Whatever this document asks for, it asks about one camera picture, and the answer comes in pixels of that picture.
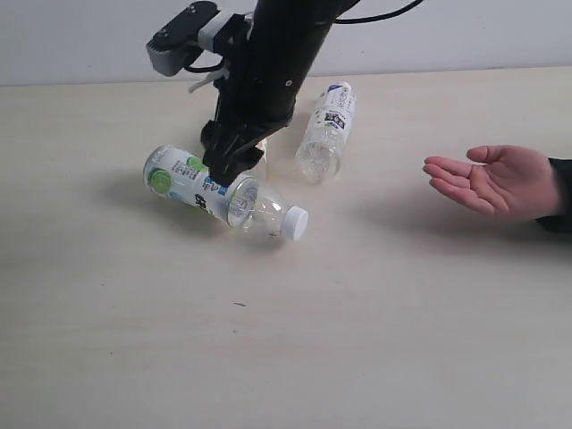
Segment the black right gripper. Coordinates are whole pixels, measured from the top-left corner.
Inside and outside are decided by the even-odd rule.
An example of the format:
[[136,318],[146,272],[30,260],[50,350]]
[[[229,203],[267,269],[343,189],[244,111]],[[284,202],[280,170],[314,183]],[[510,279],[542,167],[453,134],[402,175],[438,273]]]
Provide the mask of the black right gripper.
[[229,56],[214,119],[201,131],[203,164],[218,184],[257,166],[258,141],[291,120],[302,83],[331,28],[329,13],[255,13],[246,41]]

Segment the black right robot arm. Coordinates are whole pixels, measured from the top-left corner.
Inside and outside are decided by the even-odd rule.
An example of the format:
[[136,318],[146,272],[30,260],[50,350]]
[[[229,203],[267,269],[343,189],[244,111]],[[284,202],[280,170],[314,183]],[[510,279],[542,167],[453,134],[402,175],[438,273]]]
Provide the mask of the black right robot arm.
[[257,143],[288,126],[300,88],[332,25],[351,1],[259,1],[252,18],[219,12],[198,44],[223,58],[214,119],[202,131],[203,163],[230,185],[261,158]]

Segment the dark jacket sleeve forearm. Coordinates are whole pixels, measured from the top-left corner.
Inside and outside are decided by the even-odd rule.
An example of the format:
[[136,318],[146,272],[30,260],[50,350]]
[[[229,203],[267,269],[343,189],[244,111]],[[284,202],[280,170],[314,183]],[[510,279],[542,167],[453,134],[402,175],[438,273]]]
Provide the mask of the dark jacket sleeve forearm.
[[571,233],[571,160],[550,158],[557,203],[550,213],[535,221],[548,232]]

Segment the person's open hand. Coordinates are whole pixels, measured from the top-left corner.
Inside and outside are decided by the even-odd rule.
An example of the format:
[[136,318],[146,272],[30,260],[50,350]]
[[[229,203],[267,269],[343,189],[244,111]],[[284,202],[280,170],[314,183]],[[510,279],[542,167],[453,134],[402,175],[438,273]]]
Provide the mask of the person's open hand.
[[557,203],[549,158],[525,147],[473,147],[465,161],[430,156],[423,171],[443,196],[482,215],[532,221]]

